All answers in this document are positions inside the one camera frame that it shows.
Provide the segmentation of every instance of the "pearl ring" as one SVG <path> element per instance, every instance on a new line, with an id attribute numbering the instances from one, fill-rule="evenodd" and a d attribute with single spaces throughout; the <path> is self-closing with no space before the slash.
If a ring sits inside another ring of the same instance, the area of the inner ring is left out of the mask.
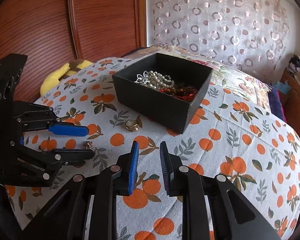
<path id="1" fill-rule="evenodd" d="M 137 120 L 128 120 L 125 122 L 125 128 L 131 132 L 137 132 L 139 130 L 139 122 Z"/>

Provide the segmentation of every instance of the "silver jewelry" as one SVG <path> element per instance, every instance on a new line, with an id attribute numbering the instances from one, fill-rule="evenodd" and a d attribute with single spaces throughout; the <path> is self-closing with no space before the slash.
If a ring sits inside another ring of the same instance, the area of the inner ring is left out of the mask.
<path id="1" fill-rule="evenodd" d="M 137 132 L 139 130 L 139 122 L 137 120 L 128 120 L 125 122 L 125 128 L 131 132 Z"/>
<path id="2" fill-rule="evenodd" d="M 83 143 L 83 149 L 91 150 L 92 148 L 93 148 L 93 142 L 92 141 L 85 141 Z"/>
<path id="3" fill-rule="evenodd" d="M 174 88 L 174 81 L 171 80 L 169 75 L 162 75 L 154 71 L 144 71 L 143 75 L 138 74 L 135 83 L 141 84 L 154 90 L 160 90 L 162 88 Z"/>

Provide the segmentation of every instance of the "yellow plush toy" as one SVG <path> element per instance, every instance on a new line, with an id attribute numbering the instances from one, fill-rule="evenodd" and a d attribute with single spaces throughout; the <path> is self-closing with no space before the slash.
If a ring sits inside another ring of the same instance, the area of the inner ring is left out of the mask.
<path id="1" fill-rule="evenodd" d="M 60 80 L 76 74 L 91 64 L 92 62 L 84 59 L 75 59 L 64 64 L 61 68 L 53 71 L 45 78 L 40 88 L 40 95 L 44 95 L 47 91 L 58 85 Z"/>

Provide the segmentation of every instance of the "bed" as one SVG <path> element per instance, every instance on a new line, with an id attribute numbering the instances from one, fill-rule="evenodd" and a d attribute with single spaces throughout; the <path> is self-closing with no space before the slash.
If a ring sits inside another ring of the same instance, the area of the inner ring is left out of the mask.
<path id="1" fill-rule="evenodd" d="M 182 135 L 116 99 L 112 74 L 152 53 L 183 57 L 214 69 L 208 93 Z M 56 147 L 81 148 L 83 142 L 91 140 L 95 156 L 80 166 L 63 167 L 50 188 L 7 185 L 21 228 L 73 175 L 98 174 L 129 152 L 136 140 L 140 147 L 139 177 L 133 195 L 117 199 L 118 239 L 181 239 L 182 199 L 167 197 L 163 187 L 158 146 L 166 141 L 169 152 L 179 155 L 199 174 L 226 175 L 282 239 L 288 239 L 300 212 L 300 139 L 289 125 L 270 113 L 269 103 L 260 99 L 267 90 L 267 85 L 245 73 L 167 44 L 124 58 L 104 58 L 62 80 L 36 102 L 52 106 L 66 122 L 88 126 L 88 136 L 31 132 L 24 135 L 25 144 L 44 152 Z M 104 112 L 94 112 L 92 100 L 106 105 Z M 128 119 L 140 121 L 139 132 L 123 127 Z M 211 218 L 210 235 L 213 239 Z"/>

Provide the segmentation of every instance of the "wooden wardrobe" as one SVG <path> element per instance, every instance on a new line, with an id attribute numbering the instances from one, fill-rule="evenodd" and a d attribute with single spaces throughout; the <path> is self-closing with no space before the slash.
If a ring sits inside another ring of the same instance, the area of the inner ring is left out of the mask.
<path id="1" fill-rule="evenodd" d="M 145 19 L 145 0 L 4 0 L 0 59 L 28 55 L 15 100 L 36 100 L 44 78 L 72 59 L 94 62 L 144 47 Z"/>

